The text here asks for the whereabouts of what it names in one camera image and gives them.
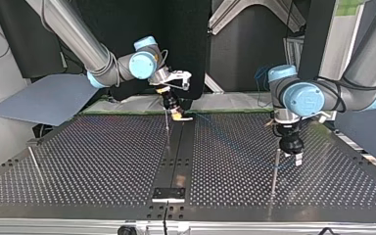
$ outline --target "robotic arm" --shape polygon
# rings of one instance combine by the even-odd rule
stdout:
[[[174,120],[185,120],[179,101],[170,87],[189,89],[188,71],[170,71],[155,38],[148,36],[134,43],[136,52],[116,58],[99,43],[90,29],[66,0],[25,0],[41,17],[45,27],[51,28],[75,53],[87,68],[87,77],[96,88],[119,86],[131,79],[148,79],[164,98],[164,106],[171,110]],[[182,87],[169,84],[182,80]]]
[[[368,29],[341,80],[324,77],[300,80],[296,68],[280,66],[268,73],[280,149],[302,164],[301,121],[322,111],[376,109],[376,18]]]

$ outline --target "metal plate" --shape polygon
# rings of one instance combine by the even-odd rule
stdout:
[[[27,157],[0,174],[0,207],[113,209],[114,217],[144,219],[137,214],[150,205],[166,144],[163,116],[78,117],[34,149],[39,167]]]
[[[376,167],[325,126],[305,125],[304,164],[282,157],[269,114],[78,117],[0,168],[0,217],[376,222]],[[183,204],[152,204],[155,187],[186,188]]]
[[[282,157],[271,197],[277,139],[268,122],[268,114],[197,115],[184,219],[376,222],[376,167],[315,122],[302,132],[304,165]]]

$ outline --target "green edge strip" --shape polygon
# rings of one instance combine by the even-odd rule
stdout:
[[[363,3],[363,0],[339,0],[337,12],[335,16],[355,16],[356,9],[360,4]]]
[[[245,110],[189,110],[187,114],[236,114],[236,113],[269,113],[273,111],[271,108],[267,109],[245,109]],[[88,111],[81,113],[81,116],[94,115],[112,115],[112,116],[135,116],[135,115],[163,115],[164,111],[144,111],[144,112],[124,112],[124,111]]]

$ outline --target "yellow object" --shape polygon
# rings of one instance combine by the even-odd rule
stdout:
[[[173,113],[172,119],[173,120],[181,120],[182,119],[182,113]]]
[[[170,90],[170,87],[167,86],[167,87],[164,87],[164,88],[161,88],[161,89],[157,89],[157,92],[158,92],[158,94],[162,94],[162,93],[169,91],[169,90]]]

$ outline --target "black bracket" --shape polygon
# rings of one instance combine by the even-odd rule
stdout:
[[[155,188],[152,202],[154,203],[184,203],[185,188]]]

